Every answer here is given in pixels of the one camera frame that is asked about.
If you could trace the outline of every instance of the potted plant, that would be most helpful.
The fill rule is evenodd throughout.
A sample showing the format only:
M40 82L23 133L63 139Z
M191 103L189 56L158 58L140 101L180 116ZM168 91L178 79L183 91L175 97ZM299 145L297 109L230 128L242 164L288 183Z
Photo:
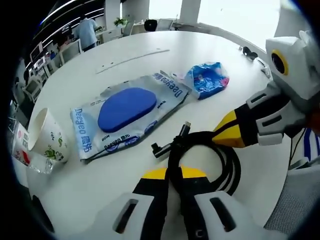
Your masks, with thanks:
M122 27L127 24L127 19L117 17L113 23L116 27Z

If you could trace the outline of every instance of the black chair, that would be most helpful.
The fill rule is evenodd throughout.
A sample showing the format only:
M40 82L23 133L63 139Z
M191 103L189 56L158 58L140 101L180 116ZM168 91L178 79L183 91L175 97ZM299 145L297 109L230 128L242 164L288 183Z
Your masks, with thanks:
M148 19L144 22L144 29L147 32L155 32L157 26L158 26L158 22L157 20L154 20L154 19Z

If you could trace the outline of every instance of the white round table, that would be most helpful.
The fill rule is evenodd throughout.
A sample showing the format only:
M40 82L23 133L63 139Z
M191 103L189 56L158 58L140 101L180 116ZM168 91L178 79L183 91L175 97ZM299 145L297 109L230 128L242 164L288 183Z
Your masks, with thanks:
M165 165L152 154L151 144L163 146L172 141L185 121L191 132L212 131L229 111L239 107L255 92L266 87L268 79L261 65L249 61L238 45L222 37L186 31L157 31L131 35L95 47L67 62L46 82L35 104L32 123L42 108L49 108L75 144L70 109L98 96L108 86L163 70L186 73L192 66L221 62L230 81L227 88L207 99L179 109L138 145L101 157L85 165L74 147L68 162L50 175L27 170L30 194L37 195L58 237L79 233L95 220L99 210L122 193L132 192L147 171ZM102 65L125 61L156 48L169 51L130 60L96 74ZM241 180L234 197L244 204L255 222L263 226L282 191L288 169L290 142L274 146L236 149L241 163ZM197 167L213 181L221 173L215 153L204 146L193 147L181 160ZM169 194L163 239L186 239L179 201Z

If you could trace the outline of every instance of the printed paper cup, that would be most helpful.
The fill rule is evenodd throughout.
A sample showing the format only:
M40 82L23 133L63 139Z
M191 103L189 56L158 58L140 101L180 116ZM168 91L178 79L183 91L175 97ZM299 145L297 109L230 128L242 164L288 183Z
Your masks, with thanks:
M65 163L70 155L68 139L48 108L42 109L29 127L28 149Z

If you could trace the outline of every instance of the blue lid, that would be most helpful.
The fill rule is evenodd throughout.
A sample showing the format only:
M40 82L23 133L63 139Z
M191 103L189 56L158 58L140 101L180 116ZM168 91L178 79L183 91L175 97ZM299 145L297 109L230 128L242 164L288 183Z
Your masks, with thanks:
M131 87L109 97L98 117L99 128L114 133L150 113L156 106L156 95L148 90Z

